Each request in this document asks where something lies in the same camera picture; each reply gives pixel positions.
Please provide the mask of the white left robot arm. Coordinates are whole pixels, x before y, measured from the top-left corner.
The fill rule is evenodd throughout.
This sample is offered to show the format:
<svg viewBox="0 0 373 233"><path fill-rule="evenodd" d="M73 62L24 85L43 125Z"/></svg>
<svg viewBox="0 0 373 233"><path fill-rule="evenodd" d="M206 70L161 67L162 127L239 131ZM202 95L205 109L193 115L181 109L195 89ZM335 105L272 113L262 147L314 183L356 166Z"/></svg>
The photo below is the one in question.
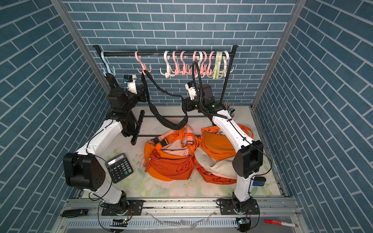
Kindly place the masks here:
<svg viewBox="0 0 373 233"><path fill-rule="evenodd" d="M138 102L146 102L146 90L143 85L136 90L125 90L114 84L107 98L111 111L102 126L84 146L64 156L63 167L68 186L90 192L96 200L102 201L109 216L119 216L128 214L130 204L126 193L113 184L134 170L122 170L119 156L106 160L105 151L119 135L132 137L132 145L135 145L145 112L136 118L132 109Z"/></svg>

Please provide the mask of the dark orange zip bag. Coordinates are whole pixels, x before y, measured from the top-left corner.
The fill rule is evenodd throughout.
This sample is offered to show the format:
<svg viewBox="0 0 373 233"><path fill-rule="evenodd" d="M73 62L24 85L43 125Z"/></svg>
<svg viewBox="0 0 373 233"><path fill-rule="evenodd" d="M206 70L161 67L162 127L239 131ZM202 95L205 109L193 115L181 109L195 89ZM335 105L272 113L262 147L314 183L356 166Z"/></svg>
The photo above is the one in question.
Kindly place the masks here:
<svg viewBox="0 0 373 233"><path fill-rule="evenodd" d="M194 155L181 159L161 158L158 152L153 152L150 158L150 165L161 175L173 180L187 180L194 169Z"/></svg>

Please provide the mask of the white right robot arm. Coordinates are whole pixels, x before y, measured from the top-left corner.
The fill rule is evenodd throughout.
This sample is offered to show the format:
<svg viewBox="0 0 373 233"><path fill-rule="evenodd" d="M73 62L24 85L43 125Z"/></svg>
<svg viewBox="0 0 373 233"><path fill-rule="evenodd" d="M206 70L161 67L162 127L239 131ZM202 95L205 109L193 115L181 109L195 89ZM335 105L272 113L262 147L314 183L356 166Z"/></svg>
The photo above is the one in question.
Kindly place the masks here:
<svg viewBox="0 0 373 233"><path fill-rule="evenodd" d="M189 98L183 101L183 107L207 116L215 124L213 129L221 130L232 145L235 156L232 157L232 168L237 175L237 185L232 196L232 205L237 213L260 214L256 199L252 197L254 178L263 165L263 144L254 141L253 136L240 128L231 118L222 103L215 102L210 85L202 84L200 67L197 62L192 66L193 80L187 84Z"/></svg>

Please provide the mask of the beige bag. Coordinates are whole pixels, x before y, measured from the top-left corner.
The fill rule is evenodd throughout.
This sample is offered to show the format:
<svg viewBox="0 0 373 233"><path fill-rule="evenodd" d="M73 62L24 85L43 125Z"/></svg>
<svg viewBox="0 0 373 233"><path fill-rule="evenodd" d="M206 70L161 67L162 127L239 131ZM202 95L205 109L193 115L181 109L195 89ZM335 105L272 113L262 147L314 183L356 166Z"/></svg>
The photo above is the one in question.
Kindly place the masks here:
<svg viewBox="0 0 373 233"><path fill-rule="evenodd" d="M238 175L232 165L234 157L218 161L210 157L203 149L197 148L195 151L195 158L199 165L213 175L228 179L237 179Z"/></svg>

